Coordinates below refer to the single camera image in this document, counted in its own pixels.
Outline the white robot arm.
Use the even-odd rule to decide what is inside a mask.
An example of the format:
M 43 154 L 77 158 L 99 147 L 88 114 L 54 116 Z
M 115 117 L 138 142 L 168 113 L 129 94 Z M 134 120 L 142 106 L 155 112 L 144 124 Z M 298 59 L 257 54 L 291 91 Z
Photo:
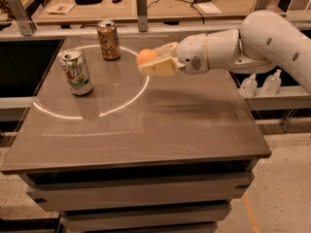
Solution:
M 249 14 L 238 29 L 191 35 L 177 43 L 142 50 L 137 66 L 145 76 L 190 75 L 226 69 L 266 73 L 279 66 L 311 93 L 311 39 L 269 11 Z

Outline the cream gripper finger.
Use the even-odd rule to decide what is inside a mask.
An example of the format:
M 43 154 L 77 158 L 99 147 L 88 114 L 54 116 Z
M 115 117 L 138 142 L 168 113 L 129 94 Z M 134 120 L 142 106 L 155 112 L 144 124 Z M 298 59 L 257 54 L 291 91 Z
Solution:
M 158 56 L 170 55 L 170 56 L 175 57 L 177 55 L 177 53 L 176 53 L 177 47 L 178 47 L 177 42 L 169 43 L 169 44 L 163 45 L 161 47 L 155 48 L 155 53 Z
M 166 77 L 175 76 L 184 67 L 177 57 L 166 56 L 140 64 L 138 69 L 141 74 L 148 77 Z

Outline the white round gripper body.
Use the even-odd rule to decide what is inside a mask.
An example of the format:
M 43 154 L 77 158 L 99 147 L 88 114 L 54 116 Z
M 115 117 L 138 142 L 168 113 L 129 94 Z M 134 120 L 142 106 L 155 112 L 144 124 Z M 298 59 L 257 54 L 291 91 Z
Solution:
M 206 34 L 191 35 L 178 44 L 176 54 L 185 73 L 198 75 L 208 72 L 206 38 Z

